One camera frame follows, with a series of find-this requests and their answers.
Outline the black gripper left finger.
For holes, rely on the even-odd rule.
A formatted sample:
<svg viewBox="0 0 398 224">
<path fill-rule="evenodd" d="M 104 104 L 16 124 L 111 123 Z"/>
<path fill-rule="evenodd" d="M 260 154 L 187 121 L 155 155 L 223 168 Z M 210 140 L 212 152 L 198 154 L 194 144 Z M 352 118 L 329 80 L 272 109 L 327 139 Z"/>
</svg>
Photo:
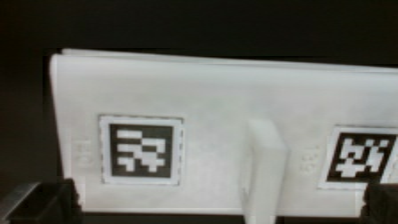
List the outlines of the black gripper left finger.
<svg viewBox="0 0 398 224">
<path fill-rule="evenodd" d="M 0 224 L 84 224 L 75 182 L 22 184 L 0 200 Z"/>
</svg>

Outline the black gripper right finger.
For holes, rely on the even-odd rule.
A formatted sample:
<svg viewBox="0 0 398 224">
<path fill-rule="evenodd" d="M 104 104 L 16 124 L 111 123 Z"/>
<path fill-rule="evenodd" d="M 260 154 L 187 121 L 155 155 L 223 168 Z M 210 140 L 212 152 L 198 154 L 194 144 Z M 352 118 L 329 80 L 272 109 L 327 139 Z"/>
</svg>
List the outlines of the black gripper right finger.
<svg viewBox="0 0 398 224">
<path fill-rule="evenodd" d="M 398 224 L 398 183 L 368 184 L 361 224 Z"/>
</svg>

